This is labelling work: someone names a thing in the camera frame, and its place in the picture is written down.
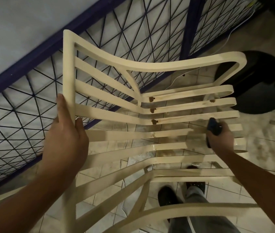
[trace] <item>shoe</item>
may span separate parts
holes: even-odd
[[[158,191],[158,202],[160,207],[171,204],[181,204],[174,190],[169,186],[164,186]]]
[[[190,165],[187,167],[187,169],[195,169],[195,168],[198,168],[194,165]],[[205,182],[201,182],[201,181],[196,181],[196,182],[186,182],[186,187],[187,189],[191,186],[196,186],[198,187],[200,190],[202,190],[202,192],[204,193],[205,192]]]

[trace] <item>sneaker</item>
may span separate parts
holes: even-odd
[[[194,165],[190,165],[187,167],[187,169],[195,169],[195,168],[198,168],[198,167]],[[191,186],[196,186],[200,190],[202,190],[203,193],[205,192],[205,182],[202,182],[202,181],[186,182],[187,189]]]
[[[169,186],[164,186],[158,191],[158,202],[160,207],[171,204],[181,204],[174,190]]]

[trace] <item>brown stain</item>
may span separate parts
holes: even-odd
[[[151,113],[153,114],[155,112],[156,108],[151,108]]]
[[[156,125],[158,123],[158,120],[152,119],[151,122],[153,123],[153,125]]]

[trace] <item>tiled floor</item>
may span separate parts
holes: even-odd
[[[209,55],[218,49],[222,43],[219,43],[213,49],[209,50],[203,55]],[[221,50],[221,52],[233,51],[233,50],[262,50],[264,52],[271,53],[275,55],[275,17],[270,13],[266,12],[259,16],[255,21],[248,24],[241,30],[233,33],[228,44]],[[217,66],[203,67],[198,70],[190,72],[185,76],[181,76],[175,80],[174,84],[170,88],[184,87],[189,85],[205,84],[213,82],[213,76],[215,74]],[[164,90],[166,89],[175,79],[175,76],[170,76],[160,83],[158,83],[150,91]],[[179,101],[169,101],[160,102],[159,106],[172,105],[173,103],[184,103],[188,102],[190,99],[182,99]],[[119,113],[128,114],[126,110],[119,110]],[[195,114],[200,113],[199,111],[181,111],[183,115],[185,114]],[[131,116],[147,118],[149,115],[139,115],[130,112]],[[157,116],[173,116],[173,114],[159,114]],[[246,149],[250,153],[250,161],[256,165],[265,168],[266,170],[273,171],[275,174],[275,125],[270,125],[269,121],[271,119],[275,120],[275,111],[262,114],[262,115],[247,115],[241,114],[239,122],[243,124],[244,131],[243,136],[247,138]],[[191,122],[194,125],[203,125],[200,121]],[[187,128],[188,123],[178,123],[172,125],[153,125],[153,126],[141,126],[141,125],[131,125],[128,124],[128,131],[159,131],[167,129],[179,129]],[[92,129],[102,129],[102,130],[117,130],[126,131],[126,125],[123,123],[101,121],[95,125]],[[95,142],[91,143],[89,146],[89,154],[102,153],[106,151],[136,147],[141,145],[156,144],[156,143],[167,143],[175,141],[184,141],[186,137],[169,137],[169,138],[152,138],[152,139],[136,139],[128,141],[111,141],[111,142]],[[111,164],[105,164],[103,167],[92,168],[89,170],[82,171],[77,176],[77,184],[81,185],[83,183],[89,182],[100,176],[107,175],[111,172],[117,171],[120,168],[131,165],[137,161],[141,161],[145,158],[155,157],[155,156],[168,156],[168,155],[193,155],[196,153],[209,154],[212,150],[207,148],[199,148],[191,151],[187,150],[169,150],[169,151],[153,151],[148,152],[143,155],[130,157],[128,159],[113,162]],[[203,168],[212,168],[210,163],[202,164]],[[164,164],[164,165],[154,165],[154,169],[162,168],[186,168],[187,164]],[[128,185],[137,177],[142,175],[143,172],[135,173],[134,175],[125,179],[125,184]],[[145,209],[150,209],[158,207],[157,193],[160,187],[163,185],[170,185],[178,194],[178,196],[183,199],[182,193],[184,185],[183,183],[151,183],[149,197],[145,206]],[[233,183],[230,180],[222,181],[210,181],[207,183],[205,196],[209,202],[229,202],[229,203],[255,203],[248,192],[238,184]],[[112,185],[106,190],[97,193],[95,196],[89,197],[84,202],[77,205],[77,215],[87,212],[88,210],[94,208],[100,204],[103,200],[107,199],[109,196],[119,191],[124,187],[122,181]],[[125,210],[128,213],[133,207],[134,201],[139,194],[139,190],[134,192],[129,196],[126,201],[118,205],[117,208],[113,209],[109,214],[107,214],[103,219],[96,223],[87,232],[102,232],[118,221],[125,217]],[[60,229],[60,200],[58,200],[44,215],[42,219],[38,221],[35,227],[32,229],[31,233],[49,233],[58,232]],[[259,219],[259,218],[248,218],[248,217],[231,217],[229,220],[235,224],[241,233],[275,233],[275,226],[269,219]],[[168,222],[166,220],[161,222],[155,222],[143,230],[147,232],[167,232]]]

